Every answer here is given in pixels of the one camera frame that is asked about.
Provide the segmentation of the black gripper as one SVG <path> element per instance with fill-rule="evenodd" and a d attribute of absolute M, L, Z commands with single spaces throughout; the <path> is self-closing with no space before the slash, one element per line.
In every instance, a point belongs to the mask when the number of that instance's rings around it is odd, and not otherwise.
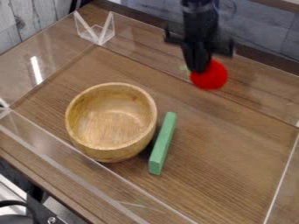
<path fill-rule="evenodd" d="M 206 71 L 214 53 L 227 57 L 234 55 L 234 38 L 221 27 L 209 37 L 209 42 L 183 42 L 185 28 L 179 23 L 169 23 L 163 30 L 165 42 L 178 46 L 182 44 L 185 61 L 193 72 L 203 73 Z"/>

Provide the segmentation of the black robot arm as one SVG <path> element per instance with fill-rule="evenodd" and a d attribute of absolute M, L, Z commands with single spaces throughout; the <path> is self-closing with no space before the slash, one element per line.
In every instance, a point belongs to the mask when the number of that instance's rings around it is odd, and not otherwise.
<path fill-rule="evenodd" d="M 182 35 L 173 35 L 165 27 L 165 42 L 178 45 L 191 72 L 203 73 L 214 54 L 234 55 L 234 38 L 219 26 L 215 0 L 182 0 Z"/>

